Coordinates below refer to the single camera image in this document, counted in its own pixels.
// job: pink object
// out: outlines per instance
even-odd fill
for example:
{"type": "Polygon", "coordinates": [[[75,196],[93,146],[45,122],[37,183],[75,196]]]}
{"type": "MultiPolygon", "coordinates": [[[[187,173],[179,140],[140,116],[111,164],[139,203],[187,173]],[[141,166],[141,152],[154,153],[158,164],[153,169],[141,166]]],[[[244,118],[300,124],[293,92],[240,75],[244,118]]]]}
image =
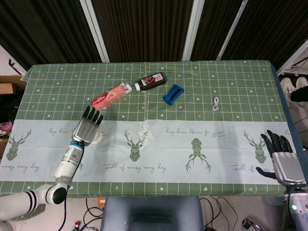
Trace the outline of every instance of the pink object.
{"type": "Polygon", "coordinates": [[[0,128],[2,130],[12,130],[13,123],[12,122],[7,122],[7,123],[2,123],[0,124],[0,128]]]}
{"type": "Polygon", "coordinates": [[[131,91],[132,88],[128,83],[121,83],[119,86],[113,88],[109,92],[106,92],[101,97],[93,100],[92,105],[96,110],[100,111],[131,91]]]}

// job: bottle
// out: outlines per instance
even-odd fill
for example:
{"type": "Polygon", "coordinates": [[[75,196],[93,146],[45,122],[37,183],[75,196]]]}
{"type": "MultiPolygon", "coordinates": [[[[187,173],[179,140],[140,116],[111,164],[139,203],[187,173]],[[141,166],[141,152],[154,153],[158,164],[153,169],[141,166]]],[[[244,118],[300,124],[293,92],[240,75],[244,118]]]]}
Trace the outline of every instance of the bottle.
{"type": "Polygon", "coordinates": [[[136,90],[148,90],[148,89],[157,87],[159,85],[165,84],[166,81],[167,80],[164,78],[163,74],[160,72],[155,75],[140,79],[138,83],[135,83],[135,88],[136,90]]]}

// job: red toothpaste tube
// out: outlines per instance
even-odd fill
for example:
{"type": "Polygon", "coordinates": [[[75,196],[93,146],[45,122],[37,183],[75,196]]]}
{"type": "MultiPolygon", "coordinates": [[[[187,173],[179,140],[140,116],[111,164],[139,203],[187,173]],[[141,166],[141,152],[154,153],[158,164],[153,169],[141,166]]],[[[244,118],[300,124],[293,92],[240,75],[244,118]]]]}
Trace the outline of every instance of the red toothpaste tube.
{"type": "Polygon", "coordinates": [[[131,91],[132,87],[128,83],[121,83],[119,86],[93,100],[92,105],[96,110],[101,111],[131,91]]]}

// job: white cable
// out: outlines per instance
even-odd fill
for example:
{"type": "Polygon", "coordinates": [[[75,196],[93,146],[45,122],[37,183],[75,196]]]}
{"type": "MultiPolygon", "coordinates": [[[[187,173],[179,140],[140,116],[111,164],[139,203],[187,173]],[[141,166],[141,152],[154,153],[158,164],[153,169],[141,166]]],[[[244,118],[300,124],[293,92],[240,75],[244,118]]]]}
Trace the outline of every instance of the white cable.
{"type": "Polygon", "coordinates": [[[219,102],[219,98],[215,97],[214,98],[213,111],[217,111],[218,110],[218,102],[219,102]]]}

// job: gray chair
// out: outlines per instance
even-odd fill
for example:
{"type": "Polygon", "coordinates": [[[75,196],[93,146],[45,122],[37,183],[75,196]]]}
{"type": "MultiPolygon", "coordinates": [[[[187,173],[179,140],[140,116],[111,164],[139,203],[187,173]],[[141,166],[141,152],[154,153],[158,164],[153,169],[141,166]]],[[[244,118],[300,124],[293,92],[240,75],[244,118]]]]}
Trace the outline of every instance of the gray chair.
{"type": "Polygon", "coordinates": [[[109,197],[101,231],[203,231],[198,196],[109,197]]]}

